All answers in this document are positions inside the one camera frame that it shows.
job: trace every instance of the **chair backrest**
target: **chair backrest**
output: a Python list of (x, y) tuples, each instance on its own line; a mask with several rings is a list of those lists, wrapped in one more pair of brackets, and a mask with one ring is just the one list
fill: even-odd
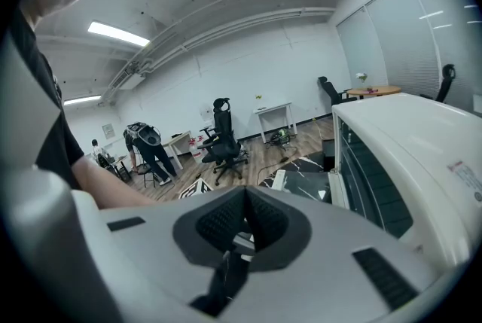
[(101, 168), (108, 168), (111, 165), (110, 163), (108, 163), (106, 158), (102, 156), (100, 153), (97, 154), (97, 161), (99, 162), (99, 166)]
[(233, 124), (231, 121), (231, 107), (228, 98), (216, 99), (214, 101), (214, 123), (217, 132), (221, 132), (219, 136), (221, 143), (224, 144), (230, 154), (237, 155), (239, 147), (233, 134)]
[(337, 90), (334, 88), (333, 84), (328, 81), (326, 77), (318, 78), (320, 84), (322, 85), (323, 90), (330, 96), (331, 104), (336, 105), (340, 103), (340, 96), (338, 95)]
[(445, 97), (449, 93), (450, 85), (455, 79), (455, 75), (456, 73), (453, 65), (445, 65), (442, 68), (442, 76), (444, 77), (444, 79), (442, 80), (442, 84), (440, 86), (440, 90), (438, 91), (437, 98), (435, 98), (435, 101), (443, 102), (445, 100)]

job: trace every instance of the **chair armrest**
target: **chair armrest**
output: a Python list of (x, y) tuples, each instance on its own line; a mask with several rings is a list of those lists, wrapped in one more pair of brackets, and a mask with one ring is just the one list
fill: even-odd
[(198, 149), (206, 149), (206, 148), (211, 148), (216, 144), (216, 142), (209, 142), (207, 144), (203, 144), (202, 146), (198, 146)]
[(343, 99), (343, 94), (346, 94), (346, 92), (348, 90), (351, 90), (351, 89), (346, 89), (346, 90), (342, 91), (341, 93), (338, 93), (338, 96), (340, 97), (340, 99)]

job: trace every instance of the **white tabletop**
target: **white tabletop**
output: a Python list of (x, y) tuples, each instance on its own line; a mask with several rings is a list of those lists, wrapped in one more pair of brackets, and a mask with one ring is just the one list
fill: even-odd
[(163, 146), (175, 144), (177, 141), (179, 141), (180, 139), (183, 139), (185, 136), (189, 136), (190, 134), (191, 134), (191, 132), (184, 132), (184, 133), (182, 133), (179, 136), (176, 136), (174, 138), (169, 137), (169, 139), (167, 141), (163, 142)]
[(122, 158), (117, 158), (116, 161), (113, 162), (114, 165), (119, 164), (120, 162), (124, 161), (127, 158), (127, 156), (124, 156)]
[(271, 105), (271, 104), (263, 105), (263, 104), (260, 103), (259, 104), (260, 108), (254, 109), (253, 113), (261, 114), (261, 113), (264, 113), (266, 111), (276, 110), (276, 109), (282, 108), (284, 106), (288, 106), (290, 104), (291, 104), (291, 102), (283, 102), (283, 103), (278, 103), (276, 105)]

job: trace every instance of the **wooden floor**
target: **wooden floor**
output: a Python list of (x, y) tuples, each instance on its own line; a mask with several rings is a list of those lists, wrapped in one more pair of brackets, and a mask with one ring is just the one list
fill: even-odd
[[(286, 152), (276, 146), (267, 148), (266, 145), (263, 144), (261, 137), (242, 141), (241, 143), (251, 154), (248, 165), (241, 163), (237, 166), (238, 170), (243, 175), (243, 178), (238, 179), (235, 172), (228, 170), (219, 179), (218, 187), (233, 185), (257, 185), (258, 181), (262, 181), (263, 178), (276, 171), (289, 161), (306, 156), (307, 154), (316, 151), (320, 151), (322, 149), (322, 138), (332, 139), (334, 137), (333, 120), (331, 117), (305, 123), (298, 126), (297, 130), (297, 137), (291, 140), (291, 146), (295, 146), (297, 149), (289, 148)], [(290, 157), (289, 160), (285, 161), (284, 163), (278, 163), (279, 160), (284, 156)], [(156, 188), (154, 188), (152, 181), (148, 181), (146, 182), (147, 187), (144, 188), (142, 176), (132, 173), (133, 180), (130, 182), (130, 186), (145, 196), (156, 199), (157, 201), (176, 200), (179, 193), (191, 185), (195, 181), (196, 176), (201, 173), (201, 177), (209, 184), (210, 187), (213, 189), (217, 188), (215, 186), (215, 178), (218, 173), (214, 174), (212, 171), (212, 168), (215, 166), (214, 163), (201, 163), (198, 165), (194, 162), (194, 158), (192, 156), (180, 156), (179, 159), (184, 169), (179, 170), (176, 167), (178, 177), (173, 181), (174, 184), (166, 184), (162, 187), (159, 187), (159, 185), (156, 183)], [(261, 168), (273, 164), (275, 165), (261, 171), (258, 178), (258, 172)], [(151, 179), (152, 175), (148, 174), (146, 175), (146, 178)]]

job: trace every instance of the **fluorescent ceiling light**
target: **fluorescent ceiling light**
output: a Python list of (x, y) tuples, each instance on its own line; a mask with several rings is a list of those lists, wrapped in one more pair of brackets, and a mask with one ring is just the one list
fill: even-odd
[(452, 25), (450, 24), (450, 25), (437, 26), (437, 27), (434, 27), (434, 30), (435, 29), (441, 29), (442, 27), (450, 27), (450, 26), (452, 26)]
[(90, 96), (90, 97), (83, 97), (83, 98), (75, 98), (75, 99), (67, 99), (63, 105), (73, 105), (75, 103), (81, 103), (81, 102), (88, 102), (88, 101), (96, 101), (97, 99), (100, 99), (101, 96)]
[(433, 17), (434, 15), (439, 15), (439, 14), (442, 14), (443, 11), (437, 11), (436, 13), (431, 13), (431, 14), (427, 14), (427, 15), (424, 15), (423, 17), (420, 17), (419, 19), (424, 19), (424, 18), (428, 18), (428, 17)]
[(89, 27), (89, 32), (120, 39), (122, 41), (134, 43), (143, 47), (149, 43), (148, 39), (139, 37), (138, 35), (131, 34), (130, 32), (124, 30), (116, 29), (112, 26), (104, 25), (99, 22), (92, 22)]

